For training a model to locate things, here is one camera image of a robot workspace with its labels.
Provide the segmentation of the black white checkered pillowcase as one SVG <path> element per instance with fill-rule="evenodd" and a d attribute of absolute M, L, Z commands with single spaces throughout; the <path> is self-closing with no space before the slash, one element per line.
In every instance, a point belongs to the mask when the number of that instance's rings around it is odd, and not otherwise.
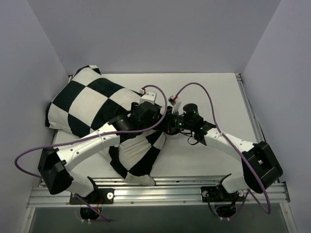
<path fill-rule="evenodd" d="M 46 108 L 45 126 L 64 130 L 79 138 L 102 127 L 112 118 L 126 114 L 141 95 L 102 76 L 94 65 L 76 71 L 68 84 Z M 166 134 L 154 129 L 109 147 L 100 154 L 122 177 L 150 175 L 166 142 Z"/>

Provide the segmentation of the white pillow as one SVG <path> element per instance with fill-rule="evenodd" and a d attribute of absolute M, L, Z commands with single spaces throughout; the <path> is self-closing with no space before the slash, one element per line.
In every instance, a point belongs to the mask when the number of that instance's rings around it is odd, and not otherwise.
<path fill-rule="evenodd" d="M 127 173 L 125 178 L 127 181 L 134 182 L 139 185 L 143 186 L 155 186 L 155 181 L 150 175 L 143 175 L 143 176 L 134 176 L 131 173 Z"/>

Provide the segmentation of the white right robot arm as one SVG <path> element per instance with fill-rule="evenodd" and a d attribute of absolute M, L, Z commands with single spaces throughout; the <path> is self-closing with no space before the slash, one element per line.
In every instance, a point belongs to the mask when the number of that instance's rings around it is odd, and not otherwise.
<path fill-rule="evenodd" d="M 186 104 L 182 114 L 169 106 L 163 121 L 162 129 L 166 133 L 173 135 L 190 131 L 197 143 L 214 147 L 241 162 L 242 172 L 225 176 L 216 187 L 216 196 L 221 200 L 229 199 L 239 190 L 263 193 L 283 175 L 268 143 L 249 142 L 219 131 L 215 124 L 199 115 L 194 103 Z"/>

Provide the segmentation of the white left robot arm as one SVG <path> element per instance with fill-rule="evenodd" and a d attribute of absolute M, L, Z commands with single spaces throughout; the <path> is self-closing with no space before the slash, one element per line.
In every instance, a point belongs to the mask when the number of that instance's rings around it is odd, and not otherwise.
<path fill-rule="evenodd" d="M 132 103 L 129 113 L 114 117 L 78 143 L 44 149 L 38 171 L 50 194 L 69 191 L 78 194 L 86 203 L 94 203 L 98 197 L 95 182 L 74 173 L 73 169 L 92 155 L 141 135 L 147 128 L 157 125 L 161 116 L 160 106 L 150 102 Z"/>

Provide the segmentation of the aluminium front frame rail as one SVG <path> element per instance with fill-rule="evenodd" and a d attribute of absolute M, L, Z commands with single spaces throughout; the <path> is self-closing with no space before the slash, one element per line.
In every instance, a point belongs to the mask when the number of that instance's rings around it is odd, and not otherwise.
<path fill-rule="evenodd" d="M 113 207 L 202 205 L 201 187 L 215 186 L 220 176 L 156 177 L 155 186 L 142 186 L 120 178 L 96 178 L 101 189 L 114 190 Z M 41 183 L 32 189 L 28 208 L 71 207 L 69 192 L 51 195 Z"/>

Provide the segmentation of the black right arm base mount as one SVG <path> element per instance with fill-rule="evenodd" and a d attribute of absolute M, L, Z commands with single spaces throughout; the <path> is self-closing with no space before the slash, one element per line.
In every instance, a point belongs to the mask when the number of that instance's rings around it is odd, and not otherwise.
<path fill-rule="evenodd" d="M 243 201 L 245 197 L 243 192 L 227 193 L 227 191 L 220 186 L 202 186 L 200 189 L 203 202 Z"/>

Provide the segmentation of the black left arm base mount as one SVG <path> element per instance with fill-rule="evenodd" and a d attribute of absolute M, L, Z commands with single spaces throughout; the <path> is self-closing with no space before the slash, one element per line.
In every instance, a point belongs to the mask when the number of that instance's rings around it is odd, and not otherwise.
<path fill-rule="evenodd" d="M 114 202 L 113 188 L 100 188 L 91 193 L 88 197 L 81 197 L 88 204 L 113 204 Z"/>

